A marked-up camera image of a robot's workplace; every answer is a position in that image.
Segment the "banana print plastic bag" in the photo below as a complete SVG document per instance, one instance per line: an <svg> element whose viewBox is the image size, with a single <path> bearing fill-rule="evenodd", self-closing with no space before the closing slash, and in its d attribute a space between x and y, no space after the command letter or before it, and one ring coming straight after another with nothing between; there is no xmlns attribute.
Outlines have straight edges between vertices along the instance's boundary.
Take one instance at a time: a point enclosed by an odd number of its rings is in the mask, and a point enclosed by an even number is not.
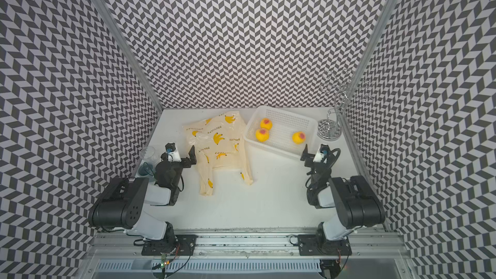
<svg viewBox="0 0 496 279"><path fill-rule="evenodd" d="M253 184L245 128L239 111L227 111L183 126L187 143L195 148L202 196L213 195L215 170L238 170L245 184Z"/></svg>

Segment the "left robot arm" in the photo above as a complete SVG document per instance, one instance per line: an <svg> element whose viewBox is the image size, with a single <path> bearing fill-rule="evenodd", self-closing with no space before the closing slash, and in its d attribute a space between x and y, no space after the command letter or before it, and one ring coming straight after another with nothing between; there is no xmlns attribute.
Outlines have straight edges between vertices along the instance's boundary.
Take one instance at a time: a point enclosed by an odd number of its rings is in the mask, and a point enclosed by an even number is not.
<svg viewBox="0 0 496 279"><path fill-rule="evenodd" d="M89 211L89 225L106 231L120 229L145 242L178 242L173 225L143 210L145 205L169 207L176 204L184 190L183 170L197 163L195 147L186 158L179 155L174 143L165 146L161 161L155 167L154 182L144 177L113 178Z"/></svg>

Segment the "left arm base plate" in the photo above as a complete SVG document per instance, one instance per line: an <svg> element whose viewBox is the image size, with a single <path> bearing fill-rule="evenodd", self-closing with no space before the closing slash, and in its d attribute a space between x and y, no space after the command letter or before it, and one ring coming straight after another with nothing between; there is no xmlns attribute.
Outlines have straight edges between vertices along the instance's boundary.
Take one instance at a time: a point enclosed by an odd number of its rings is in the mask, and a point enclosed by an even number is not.
<svg viewBox="0 0 496 279"><path fill-rule="evenodd" d="M176 235L170 240L146 240L142 247L141 255L145 257L161 256L163 254L173 257L192 256L197 235Z"/></svg>

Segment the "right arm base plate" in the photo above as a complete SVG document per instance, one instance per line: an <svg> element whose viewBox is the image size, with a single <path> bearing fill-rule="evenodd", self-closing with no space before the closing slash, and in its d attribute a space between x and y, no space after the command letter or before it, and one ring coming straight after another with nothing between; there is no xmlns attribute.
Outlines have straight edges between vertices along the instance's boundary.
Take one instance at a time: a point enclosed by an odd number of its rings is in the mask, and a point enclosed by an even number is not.
<svg viewBox="0 0 496 279"><path fill-rule="evenodd" d="M347 239L327 240L324 236L298 235L298 250L300 256L351 256L351 245Z"/></svg>

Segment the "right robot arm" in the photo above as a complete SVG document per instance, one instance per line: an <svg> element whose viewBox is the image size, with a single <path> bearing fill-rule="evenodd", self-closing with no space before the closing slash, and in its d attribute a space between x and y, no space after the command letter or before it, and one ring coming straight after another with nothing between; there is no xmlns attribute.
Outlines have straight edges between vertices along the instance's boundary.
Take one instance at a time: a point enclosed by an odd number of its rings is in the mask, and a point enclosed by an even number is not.
<svg viewBox="0 0 496 279"><path fill-rule="evenodd" d="M364 176L341 178L332 171L341 150L322 144L315 154L305 146L301 161L310 168L306 181L307 202L316 209L334 209L336 215L319 224L317 237L323 241L343 240L363 227L383 224L386 212Z"/></svg>

